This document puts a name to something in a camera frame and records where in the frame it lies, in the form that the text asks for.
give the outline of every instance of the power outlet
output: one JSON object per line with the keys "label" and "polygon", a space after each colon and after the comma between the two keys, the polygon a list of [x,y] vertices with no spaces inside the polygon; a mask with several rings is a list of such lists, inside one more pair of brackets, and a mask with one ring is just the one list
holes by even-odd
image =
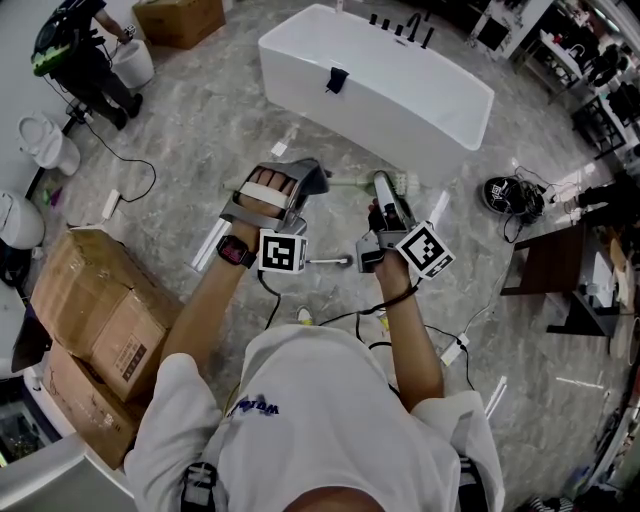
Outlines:
{"label": "power outlet", "polygon": [[[465,333],[458,334],[458,339],[465,347],[469,345],[469,338],[467,338],[467,335]],[[440,356],[440,360],[444,363],[445,366],[451,366],[451,363],[453,363],[456,357],[460,355],[460,352],[462,352],[462,349],[458,345],[458,340],[454,340],[442,353],[442,355]]]}

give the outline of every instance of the fingers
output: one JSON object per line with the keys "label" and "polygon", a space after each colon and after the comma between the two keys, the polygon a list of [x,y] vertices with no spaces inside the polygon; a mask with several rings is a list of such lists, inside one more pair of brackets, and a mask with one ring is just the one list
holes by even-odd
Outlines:
{"label": "fingers", "polygon": [[248,181],[279,190],[285,195],[291,194],[291,191],[296,184],[296,180],[264,167],[258,167],[255,169]]}
{"label": "fingers", "polygon": [[265,187],[269,186],[271,178],[273,178],[273,171],[263,169],[260,173],[260,177],[258,178],[258,185],[264,185]]}
{"label": "fingers", "polygon": [[287,184],[285,185],[285,187],[281,190],[281,192],[282,192],[284,195],[287,195],[287,196],[288,196],[288,195],[290,195],[290,194],[291,194],[291,191],[293,190],[293,186],[294,186],[295,184],[296,184],[296,180],[292,180],[292,179],[290,179],[290,180],[287,182]]}

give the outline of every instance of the bag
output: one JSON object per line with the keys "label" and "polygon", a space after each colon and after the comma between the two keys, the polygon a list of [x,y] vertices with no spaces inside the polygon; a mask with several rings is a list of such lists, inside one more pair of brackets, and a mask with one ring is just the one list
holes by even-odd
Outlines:
{"label": "bag", "polygon": [[30,267],[31,251],[14,249],[0,240],[0,279],[7,286],[22,286]]}

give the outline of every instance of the white t-shirt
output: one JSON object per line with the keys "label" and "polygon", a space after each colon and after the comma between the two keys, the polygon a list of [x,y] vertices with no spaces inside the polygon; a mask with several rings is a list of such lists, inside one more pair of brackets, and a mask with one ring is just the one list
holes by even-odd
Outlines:
{"label": "white t-shirt", "polygon": [[453,512],[458,454],[475,461],[490,510],[502,508],[480,396],[425,400],[409,414],[371,352],[337,329],[289,325],[254,339],[216,431],[221,421],[193,359],[168,357],[125,461],[142,512],[179,510],[197,461],[217,467],[230,512],[282,512],[320,487],[358,489],[387,511]]}

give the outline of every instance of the hand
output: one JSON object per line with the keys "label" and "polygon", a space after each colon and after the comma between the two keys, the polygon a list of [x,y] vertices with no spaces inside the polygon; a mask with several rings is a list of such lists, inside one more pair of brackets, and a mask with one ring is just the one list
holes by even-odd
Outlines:
{"label": "hand", "polygon": [[[291,191],[296,184],[295,180],[288,178],[284,174],[272,171],[271,169],[266,169],[264,167],[256,169],[251,175],[251,178],[249,178],[249,181],[279,190],[285,195],[291,194]],[[246,208],[250,212],[264,215],[266,217],[277,217],[282,211],[277,206],[274,206],[270,203],[265,203],[264,201],[260,201],[259,199],[245,196],[243,194],[240,194],[238,203],[240,204],[240,206]],[[247,224],[239,220],[235,220],[233,221],[233,226],[231,227],[231,234],[246,243],[249,246],[249,250],[251,252],[256,252],[260,238],[260,230],[258,227],[252,226],[251,224]]]}
{"label": "hand", "polygon": [[[377,199],[374,199],[373,204],[369,206],[369,227],[373,231],[386,228],[386,222],[380,212]],[[387,249],[384,253],[384,259],[375,266],[374,272],[385,300],[402,295],[411,285],[407,262],[398,251]]]}

